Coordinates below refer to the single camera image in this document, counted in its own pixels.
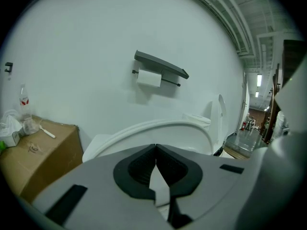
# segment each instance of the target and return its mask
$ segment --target wooden floor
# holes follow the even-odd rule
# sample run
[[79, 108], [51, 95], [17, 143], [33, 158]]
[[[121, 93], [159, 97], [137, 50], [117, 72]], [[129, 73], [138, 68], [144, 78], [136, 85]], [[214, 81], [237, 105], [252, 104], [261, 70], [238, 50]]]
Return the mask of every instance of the wooden floor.
[[247, 157], [243, 156], [242, 154], [228, 148], [224, 147], [225, 152], [227, 152], [230, 156], [233, 156], [235, 159], [248, 159]]

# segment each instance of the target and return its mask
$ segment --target fluorescent light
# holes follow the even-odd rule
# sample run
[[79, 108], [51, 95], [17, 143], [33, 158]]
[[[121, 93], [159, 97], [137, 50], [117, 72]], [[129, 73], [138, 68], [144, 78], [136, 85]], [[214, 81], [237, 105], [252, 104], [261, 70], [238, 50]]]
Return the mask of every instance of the fluorescent light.
[[261, 86], [261, 80], [262, 80], [262, 75], [261, 75], [261, 74], [258, 74], [258, 75], [257, 75], [257, 87], [260, 87], [260, 86]]

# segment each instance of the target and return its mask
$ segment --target toilet lid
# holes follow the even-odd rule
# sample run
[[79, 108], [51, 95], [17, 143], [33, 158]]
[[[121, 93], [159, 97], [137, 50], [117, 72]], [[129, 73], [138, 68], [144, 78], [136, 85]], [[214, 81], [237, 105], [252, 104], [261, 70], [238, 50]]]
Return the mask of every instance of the toilet lid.
[[107, 137], [100, 147], [87, 149], [82, 161], [147, 144], [170, 145], [213, 155], [210, 136], [203, 127], [187, 120], [153, 120]]

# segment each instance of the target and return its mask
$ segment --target gray floor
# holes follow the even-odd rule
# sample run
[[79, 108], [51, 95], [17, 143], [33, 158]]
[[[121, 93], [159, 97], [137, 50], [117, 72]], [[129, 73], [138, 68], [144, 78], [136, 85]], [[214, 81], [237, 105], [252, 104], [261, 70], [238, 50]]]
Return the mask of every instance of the gray floor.
[[261, 140], [259, 131], [254, 129], [252, 131], [239, 130], [237, 135], [232, 135], [227, 139], [225, 145], [248, 157], [253, 150], [268, 146]]

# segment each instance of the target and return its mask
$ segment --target black hook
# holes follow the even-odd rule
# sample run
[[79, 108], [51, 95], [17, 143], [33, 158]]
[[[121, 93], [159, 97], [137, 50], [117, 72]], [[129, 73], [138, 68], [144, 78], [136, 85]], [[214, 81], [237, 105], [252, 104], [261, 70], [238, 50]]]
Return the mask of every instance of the black hook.
[[13, 63], [11, 62], [6, 62], [5, 63], [6, 66], [10, 67], [9, 69], [5, 69], [5, 72], [12, 72], [12, 68], [13, 68]]

